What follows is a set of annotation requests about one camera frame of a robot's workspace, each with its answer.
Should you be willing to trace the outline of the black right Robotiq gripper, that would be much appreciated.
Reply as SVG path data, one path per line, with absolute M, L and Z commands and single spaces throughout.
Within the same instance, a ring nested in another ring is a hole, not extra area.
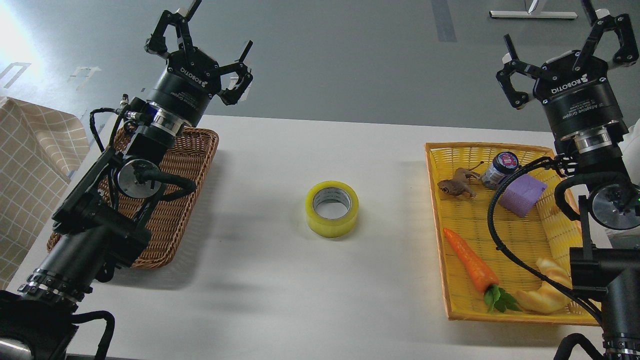
M 521 60 L 512 37 L 505 34 L 506 53 L 496 80 L 513 109 L 523 109 L 535 96 L 556 140 L 567 141 L 580 132 L 603 126 L 619 142 L 628 127 L 608 80 L 608 70 L 628 68 L 638 61 L 633 25 L 627 13 L 612 16 L 607 9 L 596 10 L 590 0 L 581 0 L 580 4 L 590 33 L 579 54 L 578 50 L 567 51 L 537 66 Z M 594 56 L 606 32 L 614 32 L 619 44 L 608 63 Z M 524 78 L 535 81 L 534 89 L 519 88 Z

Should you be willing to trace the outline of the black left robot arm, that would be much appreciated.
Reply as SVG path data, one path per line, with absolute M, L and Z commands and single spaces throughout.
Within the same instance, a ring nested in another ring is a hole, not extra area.
M 80 324 L 105 321 L 94 358 L 105 360 L 115 332 L 106 310 L 77 313 L 78 303 L 116 269 L 130 267 L 151 241 L 147 224 L 162 202 L 195 193 L 194 180 L 162 170 L 161 164 L 184 130 L 195 129 L 210 101 L 238 103 L 253 80 L 239 59 L 221 66 L 196 47 L 189 22 L 201 2 L 188 10 L 162 12 L 144 49 L 166 62 L 147 99 L 123 95 L 96 162 L 52 215 L 60 239 L 17 292 L 1 292 L 1 358 L 64 360 Z

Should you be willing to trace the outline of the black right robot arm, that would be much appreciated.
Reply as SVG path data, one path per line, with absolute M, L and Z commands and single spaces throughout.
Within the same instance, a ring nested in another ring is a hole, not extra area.
M 551 285 L 595 318 L 603 334 L 599 351 L 581 333 L 567 335 L 555 354 L 567 360 L 581 346 L 593 360 L 639 358 L 639 249 L 597 248 L 590 220 L 611 230 L 639 226 L 639 187 L 623 161 L 619 143 L 628 133 L 608 71 L 639 59 L 630 16 L 612 16 L 583 0 L 590 33 L 582 48 L 540 66 L 519 59 L 510 35 L 496 79 L 514 109 L 532 100 L 542 104 L 557 155 L 540 157 L 500 185 L 487 208 L 487 228 L 496 248 L 514 264 Z M 553 169 L 562 177 L 554 190 L 558 209 L 582 228 L 582 245 L 569 249 L 572 287 L 562 285 L 520 260 L 500 239 L 494 210 L 507 186 L 532 170 Z

